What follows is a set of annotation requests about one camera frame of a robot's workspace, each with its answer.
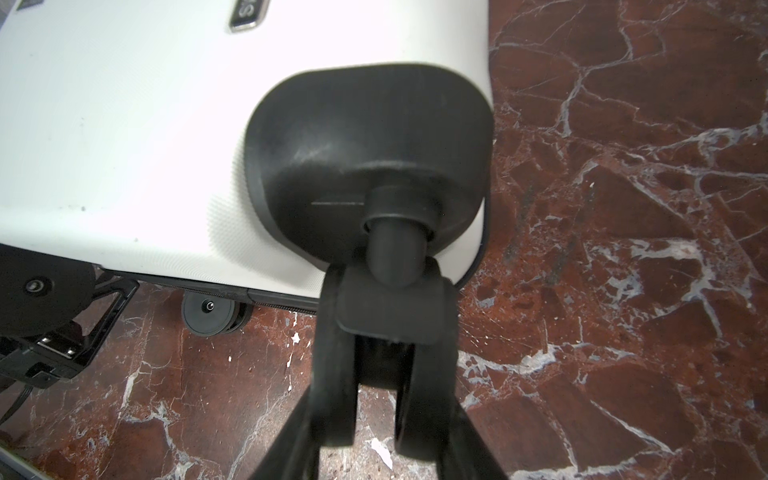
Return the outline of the black and white suitcase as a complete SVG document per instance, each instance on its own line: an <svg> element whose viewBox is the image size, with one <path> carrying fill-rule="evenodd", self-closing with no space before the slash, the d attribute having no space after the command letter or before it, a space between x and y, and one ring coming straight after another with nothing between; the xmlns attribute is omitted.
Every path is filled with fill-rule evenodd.
<svg viewBox="0 0 768 480"><path fill-rule="evenodd" d="M1 28L1 339L103 274L185 292L211 337L314 312L311 424L352 444L360 385L437 460L458 292L489 229L485 1L16 1Z"/></svg>

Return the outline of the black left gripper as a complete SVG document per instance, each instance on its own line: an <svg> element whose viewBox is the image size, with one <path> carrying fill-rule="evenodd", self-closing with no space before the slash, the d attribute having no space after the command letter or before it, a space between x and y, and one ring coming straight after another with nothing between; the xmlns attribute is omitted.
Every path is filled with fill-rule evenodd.
<svg viewBox="0 0 768 480"><path fill-rule="evenodd" d="M86 304L103 298L110 298L112 303L88 334L72 313L65 316L67 324L55 329L26 337L3 337L1 376L39 389L74 378L92 363L138 289L135 280L103 274Z"/></svg>

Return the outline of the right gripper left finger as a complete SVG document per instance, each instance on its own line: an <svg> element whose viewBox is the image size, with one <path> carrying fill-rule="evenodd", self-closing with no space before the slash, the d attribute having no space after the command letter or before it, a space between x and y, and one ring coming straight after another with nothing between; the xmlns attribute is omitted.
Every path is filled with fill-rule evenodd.
<svg viewBox="0 0 768 480"><path fill-rule="evenodd" d="M320 445L312 431L309 393L307 388L250 480L318 478Z"/></svg>

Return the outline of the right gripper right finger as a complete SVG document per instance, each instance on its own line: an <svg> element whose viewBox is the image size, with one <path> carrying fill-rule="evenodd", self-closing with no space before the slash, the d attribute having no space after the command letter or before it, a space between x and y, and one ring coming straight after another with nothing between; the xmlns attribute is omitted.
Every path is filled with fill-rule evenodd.
<svg viewBox="0 0 768 480"><path fill-rule="evenodd" d="M436 471L439 480L508 479L457 400L453 402L447 441L436 461Z"/></svg>

